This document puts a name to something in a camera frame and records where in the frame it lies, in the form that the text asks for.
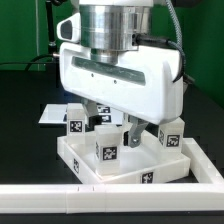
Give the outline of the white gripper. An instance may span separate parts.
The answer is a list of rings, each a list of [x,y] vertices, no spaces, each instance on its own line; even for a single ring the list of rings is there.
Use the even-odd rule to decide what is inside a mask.
[[[181,115],[180,65],[180,53],[170,49],[141,46],[120,53],[118,63],[110,65],[92,61],[90,50],[81,45],[60,47],[61,83],[66,91],[86,98],[87,124],[100,124],[96,102],[129,114],[133,125],[129,135],[123,134],[123,145],[131,148],[140,145],[149,122],[159,125]]]

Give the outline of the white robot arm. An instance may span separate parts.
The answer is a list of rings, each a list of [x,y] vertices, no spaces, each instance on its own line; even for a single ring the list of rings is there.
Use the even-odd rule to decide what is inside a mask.
[[[140,144],[148,124],[166,124],[182,113],[186,75],[182,32],[173,0],[70,1],[75,13],[57,25],[62,41],[64,89],[130,116],[128,145]],[[176,39],[150,34],[151,10],[168,8]]]

